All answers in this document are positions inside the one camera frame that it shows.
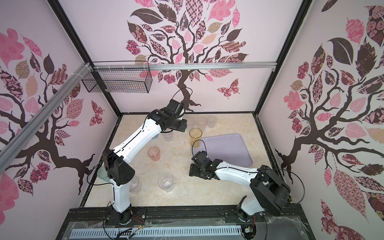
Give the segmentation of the amber plastic cup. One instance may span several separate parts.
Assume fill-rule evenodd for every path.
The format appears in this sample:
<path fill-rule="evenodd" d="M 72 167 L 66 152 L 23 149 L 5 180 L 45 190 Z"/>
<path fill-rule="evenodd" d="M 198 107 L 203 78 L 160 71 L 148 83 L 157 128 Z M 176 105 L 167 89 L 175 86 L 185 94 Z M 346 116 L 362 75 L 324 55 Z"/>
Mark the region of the amber plastic cup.
<path fill-rule="evenodd" d="M 199 128 L 192 128 L 189 131 L 190 143 L 193 148 L 198 148 L 200 146 L 202 135 L 203 131 Z"/>

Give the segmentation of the pink plastic cup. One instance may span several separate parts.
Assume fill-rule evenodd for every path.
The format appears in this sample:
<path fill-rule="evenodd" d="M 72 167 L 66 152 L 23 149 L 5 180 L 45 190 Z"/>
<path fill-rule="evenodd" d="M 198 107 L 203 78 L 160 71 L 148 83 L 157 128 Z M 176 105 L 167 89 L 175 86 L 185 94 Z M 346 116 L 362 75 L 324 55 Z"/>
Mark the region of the pink plastic cup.
<path fill-rule="evenodd" d="M 157 162 L 160 160 L 161 158 L 161 154 L 160 154 L 160 149 L 157 148 L 157 147 L 151 147 L 149 148 L 148 150 L 148 156 L 150 157 L 150 159 L 154 162 Z"/>

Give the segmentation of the clear glass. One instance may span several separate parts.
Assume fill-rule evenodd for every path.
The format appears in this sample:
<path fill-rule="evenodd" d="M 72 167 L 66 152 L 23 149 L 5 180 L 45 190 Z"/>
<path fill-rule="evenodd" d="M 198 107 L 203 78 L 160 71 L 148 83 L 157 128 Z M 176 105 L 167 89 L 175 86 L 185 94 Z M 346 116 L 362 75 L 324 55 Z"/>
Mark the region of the clear glass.
<path fill-rule="evenodd" d="M 137 176 L 134 176 L 130 182 L 130 193 L 131 194 L 137 194 L 141 191 L 142 189 L 142 182 L 140 181 L 140 179 L 137 177 Z"/>
<path fill-rule="evenodd" d="M 162 175 L 159 177 L 158 186 L 165 192 L 171 192 L 175 185 L 175 179 L 172 175 Z"/>

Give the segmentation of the teal dimpled plastic cup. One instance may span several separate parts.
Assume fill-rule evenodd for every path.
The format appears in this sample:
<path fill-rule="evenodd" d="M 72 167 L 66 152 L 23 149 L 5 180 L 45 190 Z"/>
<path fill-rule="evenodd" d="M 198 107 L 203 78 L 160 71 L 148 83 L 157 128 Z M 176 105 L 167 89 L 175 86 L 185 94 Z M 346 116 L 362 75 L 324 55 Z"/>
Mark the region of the teal dimpled plastic cup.
<path fill-rule="evenodd" d="M 105 169 L 105 166 L 102 165 L 101 167 L 99 167 L 98 171 L 97 171 L 97 177 L 101 180 L 103 180 L 104 182 L 106 183 L 109 183 L 110 182 L 110 178 L 108 177 L 108 173 Z"/>

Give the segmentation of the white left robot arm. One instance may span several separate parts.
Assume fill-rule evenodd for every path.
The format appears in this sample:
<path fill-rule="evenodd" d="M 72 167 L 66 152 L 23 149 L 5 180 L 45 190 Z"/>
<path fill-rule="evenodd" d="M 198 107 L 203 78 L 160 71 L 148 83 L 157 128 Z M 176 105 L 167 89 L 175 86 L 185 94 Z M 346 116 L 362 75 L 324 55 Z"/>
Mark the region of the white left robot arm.
<path fill-rule="evenodd" d="M 124 142 L 112 150 L 103 151 L 104 166 L 113 186 L 114 202 L 111 216 L 120 225 L 129 223 L 133 216 L 130 201 L 130 182 L 135 170 L 130 166 L 136 154 L 155 136 L 166 131 L 184 132 L 187 121 L 183 119 L 186 112 L 184 104 L 170 100 L 162 109 L 150 112 L 144 123 Z"/>

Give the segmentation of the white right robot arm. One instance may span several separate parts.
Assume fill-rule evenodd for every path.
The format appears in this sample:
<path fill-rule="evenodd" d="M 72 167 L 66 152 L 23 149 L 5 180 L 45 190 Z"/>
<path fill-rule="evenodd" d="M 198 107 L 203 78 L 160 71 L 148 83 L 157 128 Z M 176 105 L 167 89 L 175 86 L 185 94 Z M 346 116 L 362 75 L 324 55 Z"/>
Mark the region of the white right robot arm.
<path fill-rule="evenodd" d="M 257 213 L 268 212 L 280 216 L 291 193 L 290 187 L 266 165 L 249 169 L 231 165 L 223 160 L 211 160 L 207 152 L 197 152 L 192 157 L 189 176 L 204 180 L 230 181 L 249 187 L 253 196 L 244 196 L 236 208 L 236 215 L 248 222 Z"/>

